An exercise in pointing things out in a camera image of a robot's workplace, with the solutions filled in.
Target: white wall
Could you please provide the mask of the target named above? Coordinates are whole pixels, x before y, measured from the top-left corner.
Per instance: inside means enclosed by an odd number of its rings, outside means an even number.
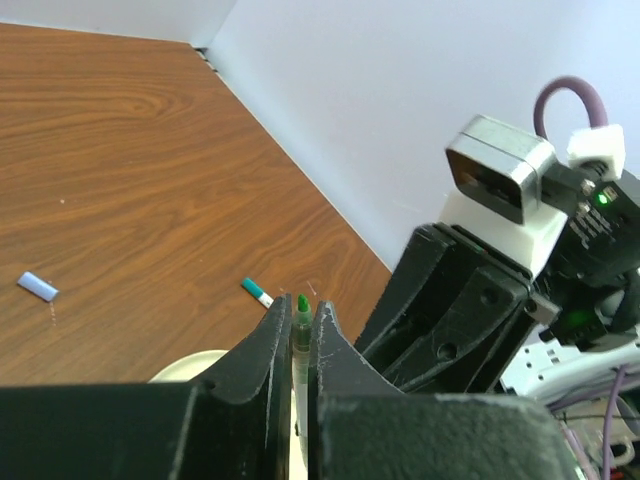
[[[0,22],[202,47],[211,42],[234,4],[235,0],[0,0]]]
[[[598,88],[640,171],[638,18],[633,0],[238,0],[209,56],[393,267],[452,186],[445,144],[475,113],[531,128],[560,74]],[[560,151],[586,125],[568,93],[547,117]]]

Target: green marker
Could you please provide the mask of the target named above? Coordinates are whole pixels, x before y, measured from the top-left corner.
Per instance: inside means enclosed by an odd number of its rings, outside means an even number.
[[[293,316],[291,339],[293,349],[293,391],[296,395],[298,434],[302,458],[307,464],[307,392],[309,388],[309,350],[311,348],[311,323],[313,315],[309,300],[298,295],[298,306]]]

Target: cable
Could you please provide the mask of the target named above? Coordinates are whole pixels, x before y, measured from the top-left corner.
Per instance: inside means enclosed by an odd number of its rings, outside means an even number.
[[[567,416],[566,414],[563,414],[562,416],[557,416],[556,415],[556,420],[562,420],[563,422],[566,422],[567,420],[588,420],[590,418],[603,418],[604,419],[604,415],[576,415],[573,417]],[[640,415],[637,416],[633,416],[633,415],[614,415],[611,417],[613,420],[640,420]]]
[[[545,139],[547,138],[547,131],[544,128],[544,108],[551,95],[563,88],[571,90],[580,97],[580,100],[582,100],[587,110],[591,128],[603,127],[609,124],[607,110],[604,107],[602,98],[600,98],[600,95],[598,95],[598,92],[590,83],[579,77],[558,77],[544,87],[536,99],[535,106],[533,107],[533,128],[536,135]]]
[[[620,368],[618,368],[604,417],[604,426],[602,427],[602,480],[611,480],[611,424],[613,423],[613,411],[616,408],[616,400],[618,399],[618,393],[622,387],[626,370],[626,365],[620,365]]]
[[[560,428],[562,429],[562,433],[567,439],[567,443],[569,444],[569,447],[571,447],[573,455],[576,457],[576,460],[580,465],[580,469],[584,473],[587,480],[598,480],[598,474],[591,465],[591,462],[589,462],[587,454],[585,453],[584,448],[582,448],[580,440],[578,439],[576,434],[573,432],[573,430],[570,430],[565,425],[561,425]]]
[[[640,384],[639,382],[640,373],[635,372],[629,375],[625,375],[624,381],[622,383],[622,388],[624,388],[625,390],[634,388]],[[547,408],[549,408],[549,410],[551,410],[552,412],[558,412],[579,402],[607,396],[610,391],[610,380],[606,382],[598,382],[597,384],[591,385],[578,385],[566,392],[558,400],[555,400],[552,403],[548,404]]]

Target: metal camera housing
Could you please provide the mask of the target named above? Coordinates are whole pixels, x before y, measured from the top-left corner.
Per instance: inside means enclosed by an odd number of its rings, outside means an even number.
[[[519,225],[538,211],[542,176],[557,162],[547,140],[482,115],[445,151],[458,190]]]

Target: screw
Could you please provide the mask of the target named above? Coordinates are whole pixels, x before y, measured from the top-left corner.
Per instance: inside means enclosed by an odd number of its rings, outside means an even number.
[[[591,211],[591,206],[588,203],[580,202],[578,204],[578,214],[579,215],[586,215],[590,211]]]
[[[535,313],[538,310],[538,304],[535,300],[528,300],[524,305],[524,311],[527,313]]]
[[[582,181],[580,186],[582,187],[582,193],[586,196],[591,195],[596,188],[596,184],[586,178]]]

